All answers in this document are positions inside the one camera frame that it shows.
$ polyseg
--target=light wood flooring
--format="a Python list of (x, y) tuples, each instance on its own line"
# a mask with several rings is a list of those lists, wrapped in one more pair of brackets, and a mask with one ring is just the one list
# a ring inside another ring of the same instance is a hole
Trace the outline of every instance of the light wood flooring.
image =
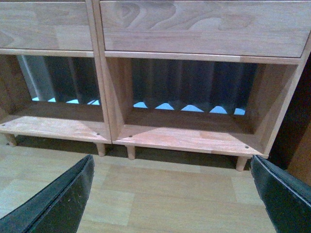
[(28, 200), (86, 154), (95, 176), (79, 233), (275, 233), (249, 170), (234, 157), (123, 146), (108, 156), (95, 144), (0, 135), (0, 217)]

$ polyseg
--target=drawer front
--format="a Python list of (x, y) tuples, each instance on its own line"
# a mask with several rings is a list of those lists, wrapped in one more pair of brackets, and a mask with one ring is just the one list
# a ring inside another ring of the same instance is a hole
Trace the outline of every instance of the drawer front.
[(85, 2), (0, 2), (0, 48), (93, 50)]
[(300, 57), (311, 1), (101, 1), (106, 50)]

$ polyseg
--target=wooden furniture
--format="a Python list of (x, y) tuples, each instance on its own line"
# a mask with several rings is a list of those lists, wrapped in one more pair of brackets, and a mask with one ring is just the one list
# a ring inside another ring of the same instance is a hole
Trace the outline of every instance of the wooden furniture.
[(271, 150), (271, 161), (311, 185), (311, 55)]
[[(53, 47), (42, 50), (39, 42), (38, 45), (33, 42), (32, 50), (25, 50), (30, 48), (25, 33), (17, 38), (20, 47), (10, 42), (11, 37), (0, 39), (0, 52), (94, 56), (104, 116), (103, 121), (96, 122), (101, 122), (106, 137), (91, 136), (87, 140), (125, 145), (130, 159), (135, 158), (135, 146), (226, 154), (238, 156), (237, 170), (241, 171), (253, 154), (268, 157), (311, 51), (311, 1), (308, 0), (72, 0), (0, 4), (12, 7), (13, 12), (22, 4), (36, 5), (25, 15), (32, 11), (39, 14), (36, 10), (47, 9), (48, 4), (55, 9), (39, 15), (46, 17), (40, 20), (43, 28), (53, 28), (56, 33), (47, 34), (38, 28), (39, 33), (34, 36), (34, 40), (40, 40), (43, 34), (57, 41)], [(9, 11), (0, 11), (1, 14), (7, 15)], [(36, 18), (23, 17), (5, 17), (4, 23), (16, 25), (27, 20), (38, 23)], [(84, 30), (83, 38), (65, 34), (68, 25), (79, 28), (72, 29), (73, 33)], [(76, 42), (68, 46), (72, 37)], [(92, 49), (85, 40), (91, 40)], [(220, 116), (136, 109), (131, 58), (257, 63), (246, 114)], [(19, 120), (6, 123), (7, 130), (0, 132), (32, 135), (27, 127), (22, 132), (17, 130), (23, 124)], [(40, 131), (40, 135), (46, 136), (49, 128)], [(86, 140), (80, 136), (71, 139)]]
[[(110, 129), (93, 12), (86, 2), (0, 2), (0, 54), (0, 133), (11, 145), (14, 134), (21, 134), (93, 142), (105, 154)], [(102, 107), (32, 102), (19, 54), (94, 57)]]

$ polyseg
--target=wooden peg leg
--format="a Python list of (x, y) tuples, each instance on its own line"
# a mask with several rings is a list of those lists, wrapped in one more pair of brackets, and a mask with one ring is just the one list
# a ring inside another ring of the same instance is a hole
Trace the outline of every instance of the wooden peg leg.
[(97, 146), (97, 150), (98, 150), (98, 155), (100, 157), (103, 157), (106, 155), (106, 147), (104, 143), (95, 143)]
[(126, 146), (127, 148), (127, 156), (129, 160), (135, 159), (135, 147), (134, 146)]
[(243, 171), (248, 159), (249, 159), (248, 157), (239, 156), (238, 161), (237, 161), (236, 170), (237, 171)]
[(9, 142), (9, 145), (11, 147), (17, 146), (17, 142), (16, 142), (14, 134), (5, 133), (4, 136), (5, 136), (6, 140)]

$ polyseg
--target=wood grain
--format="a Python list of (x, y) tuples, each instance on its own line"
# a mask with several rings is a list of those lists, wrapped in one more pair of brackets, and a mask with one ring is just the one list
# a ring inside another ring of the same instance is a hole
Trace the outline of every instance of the wood grain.
[(31, 103), (24, 75), (16, 56), (0, 55), (0, 107), (11, 114)]
[(175, 59), (195, 60), (213, 62), (243, 62), (243, 63), (267, 63), (267, 64), (299, 64), (300, 58), (288, 57), (260, 57), (260, 56), (235, 56), (217, 54), (196, 54), (196, 53), (171, 53), (171, 52), (126, 52), (126, 51), (105, 51), (106, 57), (124, 58), (150, 58), (150, 59)]
[(0, 48), (89, 50), (84, 2), (0, 2)]
[(106, 94), (105, 94), (105, 88), (104, 88), (103, 69), (102, 69), (102, 62), (101, 62), (100, 50), (99, 50), (100, 39), (97, 36), (97, 28), (96, 28), (96, 22), (95, 22), (96, 14), (94, 13), (94, 4), (96, 4), (95, 1), (86, 0), (87, 16), (88, 16), (91, 40), (92, 40), (92, 45), (93, 45), (93, 50), (94, 50), (94, 61), (95, 61), (95, 68), (96, 68), (96, 74), (97, 74), (97, 84), (98, 84), (98, 90), (99, 90), (99, 94), (101, 98), (101, 106), (103, 110), (102, 114), (104, 116), (104, 126), (105, 126), (105, 133), (106, 133), (105, 137), (111, 139), (111, 132), (110, 132), (111, 127), (109, 126), (107, 100), (106, 100)]
[(0, 54), (57, 57), (94, 57), (93, 51), (0, 49)]
[[(24, 139), (25, 147), (13, 148), (6, 145), (0, 135), (0, 217), (39, 192), (86, 153), (95, 151), (92, 143), (43, 141), (35, 137)], [(116, 150), (112, 152), (114, 156), (94, 156), (95, 174), (79, 233), (275, 233), (264, 206), (258, 205), (260, 197), (250, 172), (239, 173), (230, 169), (232, 173), (226, 173), (222, 168), (226, 162), (215, 156), (215, 161), (224, 162), (222, 166), (215, 167), (219, 169), (219, 174), (204, 175), (200, 169), (193, 169), (194, 165), (183, 164), (183, 158), (178, 161), (179, 152), (176, 151), (166, 150), (163, 153), (163, 150), (153, 149), (153, 156), (163, 155), (166, 158), (164, 161), (175, 157), (175, 163), (165, 163), (148, 159), (150, 149), (141, 150), (140, 156), (145, 159), (129, 161), (124, 147), (114, 148), (124, 150), (119, 151), (117, 156)], [(114, 179), (126, 181), (127, 178), (126, 174), (117, 173), (118, 169), (111, 170), (114, 166), (110, 163), (122, 163), (117, 167), (120, 171), (127, 171), (134, 180), (126, 183), (125, 187), (113, 182)], [(142, 163), (148, 169), (136, 169)], [(122, 188), (132, 192), (117, 190)], [(178, 195), (172, 197), (170, 190)], [(219, 200), (223, 201), (206, 200), (207, 196), (196, 190), (203, 190), (209, 197), (219, 195)], [(165, 195), (144, 195), (143, 191)], [(238, 203), (226, 201), (234, 196)]]
[(288, 172), (311, 186), (311, 123), (294, 153)]
[(300, 57), (311, 30), (311, 1), (118, 0), (101, 11), (112, 51)]
[(122, 192), (236, 203), (231, 180), (220, 175), (111, 166), (103, 188)]
[(253, 154), (266, 157), (245, 118), (219, 114), (134, 109), (113, 143), (249, 158)]
[(100, 106), (33, 103), (1, 121), (0, 133), (111, 144)]
[(246, 109), (260, 144), (269, 154), (311, 51), (311, 36), (299, 65), (261, 65)]
[(275, 233), (267, 217), (263, 206), (136, 194), (128, 226), (174, 233)]

